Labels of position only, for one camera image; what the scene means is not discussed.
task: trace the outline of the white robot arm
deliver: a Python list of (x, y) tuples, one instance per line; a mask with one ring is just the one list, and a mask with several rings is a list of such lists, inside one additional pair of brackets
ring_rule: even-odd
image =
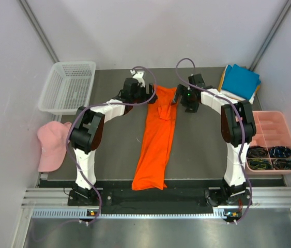
[[(252, 137), (256, 133), (256, 127), (252, 114), (252, 106), (248, 101), (237, 101), (229, 98), (218, 90), (209, 86), (206, 87), (201, 74), (191, 75), (189, 84), (205, 89), (200, 91), (193, 87), (185, 87), (178, 85), (175, 98), (172, 104), (176, 104), (181, 97), (181, 104), (186, 107), (186, 112), (195, 113), (199, 104), (209, 106), (221, 115), (221, 134), (227, 144), (227, 168), (223, 177), (221, 191), (215, 192), (215, 195), (209, 195), (208, 199), (213, 206), (223, 205), (235, 202), (236, 200), (248, 197), (249, 191), (246, 189), (246, 179), (243, 173), (245, 167), (247, 151), (249, 149)], [(241, 116), (245, 142), (241, 151), (241, 162), (239, 161), (239, 153), (242, 146), (242, 129), (233, 107), (224, 99), (231, 102)]]
[[(149, 93), (146, 93), (145, 82), (143, 79), (144, 71), (135, 73), (131, 71), (133, 77), (127, 78), (124, 88), (114, 99), (106, 102), (107, 105), (92, 107), (86, 111), (71, 133), (71, 143), (75, 152), (76, 161), (80, 166), (77, 172), (76, 185), (80, 189), (80, 194), (86, 195), (91, 190), (91, 186), (87, 183), (81, 172), (94, 185), (96, 183), (95, 176), (95, 153), (100, 144), (103, 125), (115, 117), (128, 113), (132, 107), (123, 105), (122, 103), (144, 102), (153, 94), (153, 86), (149, 84)], [(154, 103), (157, 96), (153, 97), (149, 103)], [(76, 115), (78, 115), (85, 107), (80, 107)]]

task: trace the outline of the dark gray tabletop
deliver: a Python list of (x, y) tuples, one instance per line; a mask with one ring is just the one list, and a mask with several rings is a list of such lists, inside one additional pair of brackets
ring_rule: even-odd
[[(175, 87), (180, 81), (172, 68), (152, 69), (158, 84)], [(223, 68), (198, 68), (206, 85), (218, 87)], [(192, 70), (179, 69), (187, 78)], [(90, 104), (102, 103), (117, 95), (129, 70), (98, 70)], [(150, 74), (146, 83), (153, 83)], [(254, 110), (260, 110), (255, 99)], [(98, 180), (133, 179), (140, 157), (145, 129), (147, 106), (135, 107), (123, 117), (117, 117), (104, 126), (102, 142), (96, 151), (95, 174)], [(73, 122), (74, 116), (63, 116), (62, 122)], [(179, 105), (170, 161), (166, 167), (166, 179), (217, 179), (226, 170), (226, 143), (221, 137), (220, 116), (209, 107), (200, 105), (198, 112), (185, 113)], [(75, 164), (66, 157), (62, 166), (49, 173), (48, 180), (75, 180)]]

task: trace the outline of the stack of folded cloth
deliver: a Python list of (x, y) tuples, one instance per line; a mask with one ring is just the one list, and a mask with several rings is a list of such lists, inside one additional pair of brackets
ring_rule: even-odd
[(248, 100), (252, 104), (260, 83), (258, 74), (236, 64), (228, 65), (221, 76), (218, 90), (227, 97)]

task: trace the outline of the blue folded cloth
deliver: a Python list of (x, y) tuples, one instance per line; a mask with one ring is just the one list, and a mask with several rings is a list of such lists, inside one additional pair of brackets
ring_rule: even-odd
[(258, 74), (235, 64), (227, 66), (221, 89), (250, 100), (260, 83)]

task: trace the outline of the pink compartment organizer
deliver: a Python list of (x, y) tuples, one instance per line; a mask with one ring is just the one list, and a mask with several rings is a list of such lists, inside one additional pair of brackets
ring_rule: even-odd
[[(262, 146), (268, 151), (274, 146), (287, 146), (291, 148), (291, 135), (287, 127), (284, 115), (279, 111), (253, 111), (253, 117), (256, 125), (256, 135), (252, 138), (250, 147)], [(246, 172), (248, 174), (263, 174), (263, 175), (285, 175), (290, 174), (290, 170), (279, 170), (273, 167), (273, 160), (269, 154), (266, 158), (259, 158), (267, 160), (272, 165), (273, 169), (268, 170), (253, 170), (249, 168), (246, 163)]]

